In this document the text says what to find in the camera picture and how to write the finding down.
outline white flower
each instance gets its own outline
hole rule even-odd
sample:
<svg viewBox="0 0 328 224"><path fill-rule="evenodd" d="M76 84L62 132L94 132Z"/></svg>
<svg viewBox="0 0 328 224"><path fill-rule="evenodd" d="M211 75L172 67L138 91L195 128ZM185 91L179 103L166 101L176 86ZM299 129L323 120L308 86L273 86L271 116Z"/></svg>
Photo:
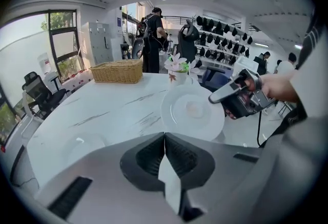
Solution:
<svg viewBox="0 0 328 224"><path fill-rule="evenodd" d="M198 79L197 74L200 72L200 70L196 66L196 59L193 60L192 62L189 62L189 75L195 79Z"/></svg>
<svg viewBox="0 0 328 224"><path fill-rule="evenodd" d="M181 64L187 61L186 58L180 58L180 53L177 53L176 55L171 55L172 60L167 59L164 63L164 67L170 71L181 71L182 66Z"/></svg>

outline black shirt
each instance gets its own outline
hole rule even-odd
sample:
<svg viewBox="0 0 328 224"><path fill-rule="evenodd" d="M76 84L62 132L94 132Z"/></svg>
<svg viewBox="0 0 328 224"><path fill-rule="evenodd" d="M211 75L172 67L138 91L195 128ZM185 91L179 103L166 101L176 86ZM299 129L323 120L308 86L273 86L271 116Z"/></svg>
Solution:
<svg viewBox="0 0 328 224"><path fill-rule="evenodd" d="M152 13L147 15L146 18L148 19L148 24L149 24L149 27L150 27L150 30L151 30L153 36L155 38L157 38L157 33L156 33L157 28L158 27L163 28L162 19L160 18L160 16L152 14Z"/></svg>

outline black hair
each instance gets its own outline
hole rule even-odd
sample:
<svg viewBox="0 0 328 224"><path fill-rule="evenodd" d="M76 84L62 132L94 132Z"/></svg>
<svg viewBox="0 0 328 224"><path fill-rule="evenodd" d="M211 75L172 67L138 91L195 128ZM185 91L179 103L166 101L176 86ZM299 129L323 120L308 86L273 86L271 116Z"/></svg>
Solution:
<svg viewBox="0 0 328 224"><path fill-rule="evenodd" d="M297 57L294 53L290 53L288 56L288 60L294 63L294 62L296 62Z"/></svg>
<svg viewBox="0 0 328 224"><path fill-rule="evenodd" d="M154 9L152 10L152 13L158 13L160 12L160 14L162 14L162 10L158 7L154 7Z"/></svg>

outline gray cabinet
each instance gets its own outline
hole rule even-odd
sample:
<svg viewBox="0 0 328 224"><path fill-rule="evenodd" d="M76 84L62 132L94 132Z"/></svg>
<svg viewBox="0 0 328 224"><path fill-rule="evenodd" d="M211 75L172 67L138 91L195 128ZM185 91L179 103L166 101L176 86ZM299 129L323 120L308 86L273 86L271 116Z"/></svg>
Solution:
<svg viewBox="0 0 328 224"><path fill-rule="evenodd" d="M112 62L109 25L86 23L82 26L81 54L86 68Z"/></svg>

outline railing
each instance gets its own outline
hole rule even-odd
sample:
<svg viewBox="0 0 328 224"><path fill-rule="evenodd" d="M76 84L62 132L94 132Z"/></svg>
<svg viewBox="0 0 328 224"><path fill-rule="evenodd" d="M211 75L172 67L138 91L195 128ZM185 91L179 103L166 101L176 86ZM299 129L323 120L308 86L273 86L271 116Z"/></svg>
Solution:
<svg viewBox="0 0 328 224"><path fill-rule="evenodd" d="M192 20L190 17L183 16L163 16L162 23L163 25L185 25L186 20Z"/></svg>

